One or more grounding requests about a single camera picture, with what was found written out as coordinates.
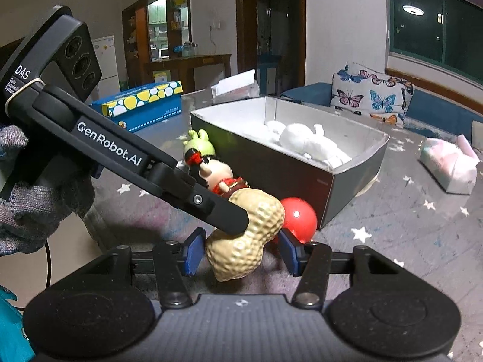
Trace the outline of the grey gloved left hand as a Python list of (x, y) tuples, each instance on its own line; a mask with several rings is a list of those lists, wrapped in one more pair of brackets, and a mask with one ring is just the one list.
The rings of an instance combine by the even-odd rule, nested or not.
[(94, 201), (97, 166), (54, 136), (1, 126), (1, 254), (32, 253), (60, 222), (81, 218)]

